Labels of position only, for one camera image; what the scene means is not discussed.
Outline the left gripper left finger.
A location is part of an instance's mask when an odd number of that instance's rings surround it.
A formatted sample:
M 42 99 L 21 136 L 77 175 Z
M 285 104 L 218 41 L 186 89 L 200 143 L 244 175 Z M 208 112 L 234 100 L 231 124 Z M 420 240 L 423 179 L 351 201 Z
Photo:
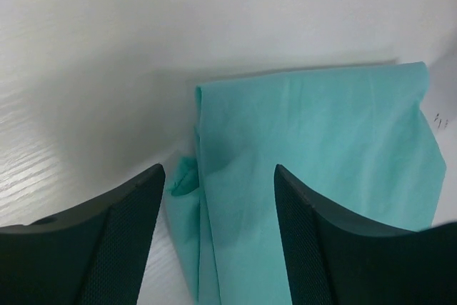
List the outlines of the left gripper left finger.
M 2 304 L 136 304 L 164 191 L 155 164 L 29 225 L 1 228 Z

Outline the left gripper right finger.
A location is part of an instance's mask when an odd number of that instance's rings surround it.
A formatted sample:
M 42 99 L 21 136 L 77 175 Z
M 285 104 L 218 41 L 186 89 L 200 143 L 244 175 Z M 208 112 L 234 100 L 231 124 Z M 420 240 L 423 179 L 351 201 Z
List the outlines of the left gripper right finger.
M 359 215 L 284 166 L 276 211 L 294 304 L 454 304 L 456 224 L 422 231 Z

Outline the teal t shirt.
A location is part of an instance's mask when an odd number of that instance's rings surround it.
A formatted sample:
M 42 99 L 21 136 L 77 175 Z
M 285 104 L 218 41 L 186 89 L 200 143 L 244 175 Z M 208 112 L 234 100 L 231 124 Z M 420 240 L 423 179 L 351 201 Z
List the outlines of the teal t shirt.
M 195 154 L 166 214 L 195 304 L 289 304 L 273 175 L 285 166 L 346 208 L 432 224 L 446 165 L 420 105 L 422 62 L 287 71 L 196 87 Z

